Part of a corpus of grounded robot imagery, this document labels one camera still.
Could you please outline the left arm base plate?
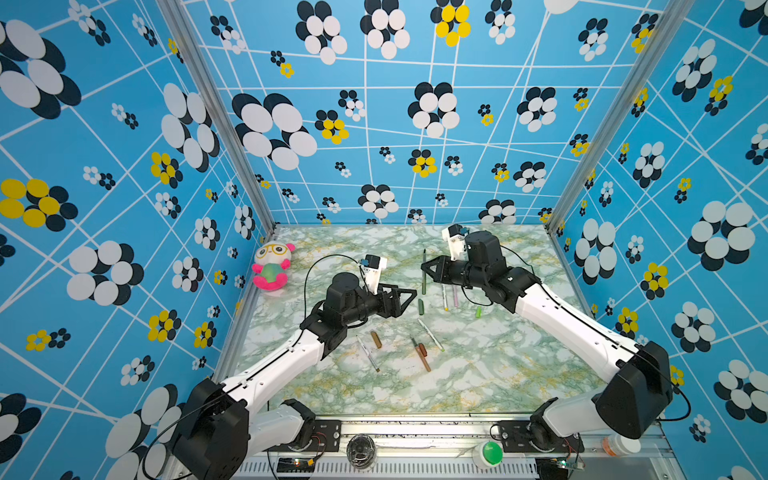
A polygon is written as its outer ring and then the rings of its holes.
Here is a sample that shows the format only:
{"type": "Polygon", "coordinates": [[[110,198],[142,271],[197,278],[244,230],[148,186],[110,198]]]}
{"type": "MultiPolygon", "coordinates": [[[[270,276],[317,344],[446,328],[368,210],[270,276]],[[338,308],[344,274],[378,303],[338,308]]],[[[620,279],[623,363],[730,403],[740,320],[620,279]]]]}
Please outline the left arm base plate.
{"type": "Polygon", "coordinates": [[[290,442],[281,442],[268,449],[270,453],[338,452],[342,422],[337,419],[315,419],[302,426],[290,442]]]}

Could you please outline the white pen yellow end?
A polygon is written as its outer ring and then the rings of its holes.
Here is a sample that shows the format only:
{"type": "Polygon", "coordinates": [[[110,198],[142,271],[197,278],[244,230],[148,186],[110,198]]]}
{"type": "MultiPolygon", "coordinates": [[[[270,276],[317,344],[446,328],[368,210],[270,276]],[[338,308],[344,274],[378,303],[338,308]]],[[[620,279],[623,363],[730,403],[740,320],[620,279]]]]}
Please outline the white pen yellow end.
{"type": "Polygon", "coordinates": [[[448,297],[447,297],[447,291],[446,291],[445,285],[441,285],[441,293],[442,293],[443,308],[445,311],[448,311],[449,305],[448,305],[448,297]]]}

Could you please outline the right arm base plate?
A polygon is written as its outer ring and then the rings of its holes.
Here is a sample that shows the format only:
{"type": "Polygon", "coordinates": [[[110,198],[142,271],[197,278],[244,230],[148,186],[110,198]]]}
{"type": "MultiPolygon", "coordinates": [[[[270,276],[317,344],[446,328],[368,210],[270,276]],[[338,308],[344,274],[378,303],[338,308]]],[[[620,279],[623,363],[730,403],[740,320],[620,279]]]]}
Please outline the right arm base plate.
{"type": "Polygon", "coordinates": [[[500,443],[505,453],[576,454],[584,452],[580,438],[572,435],[561,438],[545,425],[522,420],[504,420],[494,423],[489,433],[500,443]]]}

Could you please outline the white pen light green end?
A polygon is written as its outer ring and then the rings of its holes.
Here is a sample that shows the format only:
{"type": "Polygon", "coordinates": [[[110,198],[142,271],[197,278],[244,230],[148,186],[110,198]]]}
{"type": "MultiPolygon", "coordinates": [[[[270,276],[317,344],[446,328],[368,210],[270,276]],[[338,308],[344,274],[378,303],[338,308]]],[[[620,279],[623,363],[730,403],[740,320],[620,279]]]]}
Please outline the white pen light green end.
{"type": "Polygon", "coordinates": [[[428,336],[429,336],[429,337],[432,339],[432,341],[435,343],[435,345],[437,346],[437,348],[438,348],[438,349],[439,349],[441,352],[445,352],[445,348],[443,347],[442,343],[441,343],[441,342],[440,342],[440,341],[437,339],[437,337],[436,337],[436,336],[435,336],[435,334],[432,332],[432,330],[431,330],[431,329],[430,329],[430,328],[427,326],[427,324],[426,324],[426,323],[425,323],[423,320],[421,320],[420,318],[419,318],[419,319],[417,319],[417,322],[418,322],[418,323],[419,323],[419,325],[420,325],[420,326],[421,326],[421,327],[422,327],[422,328],[423,328],[423,329],[424,329],[424,330],[427,332],[428,336]]]}

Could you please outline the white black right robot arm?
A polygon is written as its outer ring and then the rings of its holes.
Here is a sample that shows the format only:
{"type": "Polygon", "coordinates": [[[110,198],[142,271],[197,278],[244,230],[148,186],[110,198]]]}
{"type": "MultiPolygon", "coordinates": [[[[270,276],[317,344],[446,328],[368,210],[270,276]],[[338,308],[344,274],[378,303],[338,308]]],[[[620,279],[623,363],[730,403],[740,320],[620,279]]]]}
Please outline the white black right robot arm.
{"type": "Polygon", "coordinates": [[[421,265],[434,282],[478,288],[493,305],[533,322],[581,358],[606,385],[574,397],[553,398],[530,417],[539,450],[575,434],[610,429],[640,439],[673,400],[667,351],[636,344],[557,296],[532,270],[508,265],[498,238],[454,224],[443,231],[449,252],[421,265]]]}

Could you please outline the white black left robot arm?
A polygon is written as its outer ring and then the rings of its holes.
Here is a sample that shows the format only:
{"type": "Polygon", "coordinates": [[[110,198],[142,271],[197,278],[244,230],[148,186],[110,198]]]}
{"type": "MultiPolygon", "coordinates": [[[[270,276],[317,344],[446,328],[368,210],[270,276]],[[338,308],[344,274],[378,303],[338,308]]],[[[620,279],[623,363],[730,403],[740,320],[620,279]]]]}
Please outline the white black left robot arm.
{"type": "Polygon", "coordinates": [[[197,479],[229,479],[250,456],[278,446],[311,444],[315,414],[289,399],[268,402],[295,377],[319,364],[354,326],[372,316],[398,318],[416,298],[414,289],[361,287],[348,272],[335,275],[296,333],[243,372],[194,387],[169,443],[171,454],[197,479]]]}

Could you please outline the dark green pen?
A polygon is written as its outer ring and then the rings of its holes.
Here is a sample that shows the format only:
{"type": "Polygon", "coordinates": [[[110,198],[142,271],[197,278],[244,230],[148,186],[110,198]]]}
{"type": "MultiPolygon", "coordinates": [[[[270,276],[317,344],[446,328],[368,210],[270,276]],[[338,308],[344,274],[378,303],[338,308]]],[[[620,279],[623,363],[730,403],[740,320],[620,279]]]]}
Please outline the dark green pen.
{"type": "MultiPolygon", "coordinates": [[[[426,261],[427,261],[427,252],[426,252],[426,248],[424,248],[422,250],[422,262],[421,263],[424,264],[426,261]]],[[[423,269],[422,269],[421,273],[422,273],[422,288],[421,288],[421,292],[422,292],[422,295],[426,295],[426,293],[427,293],[427,275],[423,271],[423,269]]]]}

